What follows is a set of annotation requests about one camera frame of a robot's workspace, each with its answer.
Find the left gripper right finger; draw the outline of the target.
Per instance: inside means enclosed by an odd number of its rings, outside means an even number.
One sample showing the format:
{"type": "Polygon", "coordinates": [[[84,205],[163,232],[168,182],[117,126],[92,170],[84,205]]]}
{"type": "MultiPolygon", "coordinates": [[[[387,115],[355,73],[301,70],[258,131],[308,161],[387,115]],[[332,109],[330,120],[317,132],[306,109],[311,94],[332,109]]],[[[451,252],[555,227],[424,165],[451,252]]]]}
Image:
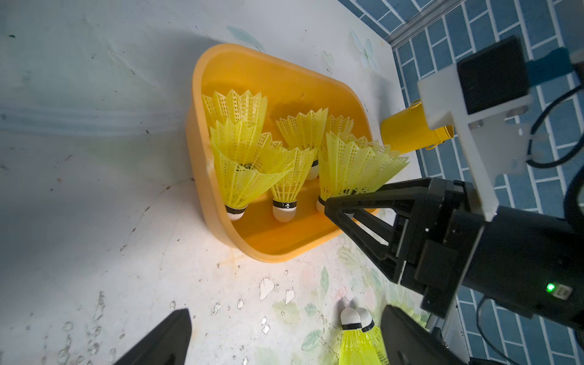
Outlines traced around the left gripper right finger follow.
{"type": "Polygon", "coordinates": [[[428,331],[398,307],[385,307],[380,328],[391,364],[465,364],[451,352],[440,326],[428,331]]]}

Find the yellow shuttlecock small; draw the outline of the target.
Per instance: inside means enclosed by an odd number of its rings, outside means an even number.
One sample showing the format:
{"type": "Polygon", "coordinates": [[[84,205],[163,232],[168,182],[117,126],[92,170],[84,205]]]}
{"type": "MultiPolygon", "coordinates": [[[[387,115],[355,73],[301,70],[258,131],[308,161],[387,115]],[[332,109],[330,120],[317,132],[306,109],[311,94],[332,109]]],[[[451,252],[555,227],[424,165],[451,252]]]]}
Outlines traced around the yellow shuttlecock small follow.
{"type": "Polygon", "coordinates": [[[346,307],[341,312],[342,345],[339,354],[340,365],[380,364],[376,350],[362,332],[360,315],[357,310],[346,307]]]}

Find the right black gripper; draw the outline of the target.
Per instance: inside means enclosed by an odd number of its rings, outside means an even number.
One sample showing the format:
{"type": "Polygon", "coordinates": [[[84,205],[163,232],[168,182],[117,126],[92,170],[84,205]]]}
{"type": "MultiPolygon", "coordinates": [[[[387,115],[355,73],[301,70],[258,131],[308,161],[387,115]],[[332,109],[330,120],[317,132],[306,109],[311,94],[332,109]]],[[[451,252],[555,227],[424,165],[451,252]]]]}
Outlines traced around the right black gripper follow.
{"type": "Polygon", "coordinates": [[[523,316],[582,329],[582,215],[501,206],[487,221],[470,183],[425,178],[396,189],[393,224],[365,209],[341,211],[335,224],[386,278],[422,294],[425,310],[443,316],[465,286],[523,316]]]}

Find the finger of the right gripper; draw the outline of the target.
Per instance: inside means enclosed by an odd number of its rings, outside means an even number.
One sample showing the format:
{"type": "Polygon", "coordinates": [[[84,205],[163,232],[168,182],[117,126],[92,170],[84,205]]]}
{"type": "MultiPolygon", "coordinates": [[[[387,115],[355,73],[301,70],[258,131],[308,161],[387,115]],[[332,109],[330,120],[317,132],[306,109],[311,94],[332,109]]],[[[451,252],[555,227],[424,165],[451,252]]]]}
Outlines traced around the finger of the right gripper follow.
{"type": "Polygon", "coordinates": [[[388,183],[372,193],[331,197],[325,201],[325,214],[378,208],[389,208],[398,214],[410,214],[415,203],[423,201],[428,195],[430,182],[430,178],[411,179],[388,183]]]}

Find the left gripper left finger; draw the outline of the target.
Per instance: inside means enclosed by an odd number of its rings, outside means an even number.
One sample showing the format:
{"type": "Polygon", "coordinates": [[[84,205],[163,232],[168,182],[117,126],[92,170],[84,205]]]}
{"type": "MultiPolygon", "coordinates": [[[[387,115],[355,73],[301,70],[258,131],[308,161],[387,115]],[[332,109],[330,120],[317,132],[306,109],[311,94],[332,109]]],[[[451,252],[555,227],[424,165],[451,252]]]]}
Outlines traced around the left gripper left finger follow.
{"type": "Polygon", "coordinates": [[[184,364],[192,337],[192,321],[187,308],[174,310],[115,365],[184,364]]]}

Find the yellow plastic storage box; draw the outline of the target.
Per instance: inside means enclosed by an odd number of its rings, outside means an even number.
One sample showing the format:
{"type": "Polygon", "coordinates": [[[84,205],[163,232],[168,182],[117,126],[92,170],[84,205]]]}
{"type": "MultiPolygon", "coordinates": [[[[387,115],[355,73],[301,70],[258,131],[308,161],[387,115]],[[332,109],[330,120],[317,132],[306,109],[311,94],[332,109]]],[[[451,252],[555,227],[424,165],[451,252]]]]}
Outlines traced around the yellow plastic storage box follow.
{"type": "Polygon", "coordinates": [[[208,229],[227,246],[261,262],[293,259],[341,234],[316,209],[317,179],[300,191],[297,213],[287,223],[272,213],[272,195],[251,202],[241,219],[231,221],[226,212],[214,169],[203,96],[235,90],[262,93],[268,98],[264,130],[282,139],[275,120],[299,112],[328,109],[333,116],[354,120],[356,137],[372,138],[366,111],[352,89],[333,78],[236,44],[220,44],[205,51],[192,79],[192,106],[186,120],[186,142],[202,214],[208,229]]]}

